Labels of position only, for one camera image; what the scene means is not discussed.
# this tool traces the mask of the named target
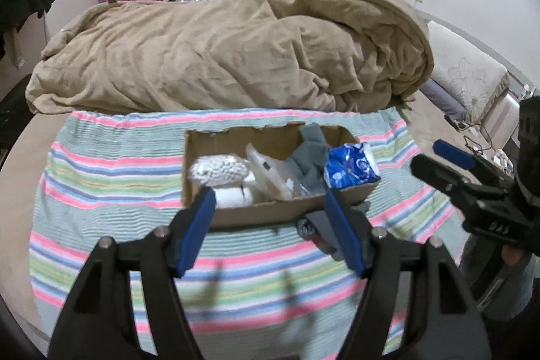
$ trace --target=white pillow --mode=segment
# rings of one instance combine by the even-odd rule
[[[506,67],[437,22],[428,27],[435,58],[431,78],[463,104],[466,122],[481,122],[510,83]]]

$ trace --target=blue gripper pad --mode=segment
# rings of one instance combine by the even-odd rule
[[[471,170],[475,167],[474,159],[469,153],[442,139],[433,143],[433,151],[437,156],[441,156],[464,170]]]
[[[354,232],[340,201],[331,189],[326,190],[325,211],[337,242],[341,247],[341,253],[345,258],[347,267],[353,270],[358,278],[361,278],[366,271],[362,243]]]
[[[204,198],[201,201],[195,200],[194,204],[197,202],[199,202],[198,209],[192,213],[193,218],[184,236],[179,238],[179,246],[177,246],[176,270],[179,278],[182,278],[187,270],[193,268],[197,255],[199,255],[204,237],[214,218],[215,192],[213,190],[206,191]]]

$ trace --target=flower pattern on pillow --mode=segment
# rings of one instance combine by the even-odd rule
[[[485,75],[485,69],[472,67],[466,58],[448,70],[450,94],[463,104],[473,121],[480,117],[491,97]]]

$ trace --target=brown comforter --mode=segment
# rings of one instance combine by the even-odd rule
[[[219,108],[372,112],[427,80],[427,27],[401,0],[96,5],[55,35],[36,113]]]

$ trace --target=pillow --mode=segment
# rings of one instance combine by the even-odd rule
[[[450,94],[444,90],[440,84],[433,79],[429,79],[427,83],[420,86],[420,91],[434,105],[441,109],[442,113],[450,116],[456,121],[463,121],[467,115],[467,109],[457,102]]]
[[[435,58],[431,78],[463,104],[466,122],[481,122],[510,83],[506,67],[437,22],[428,27]]]

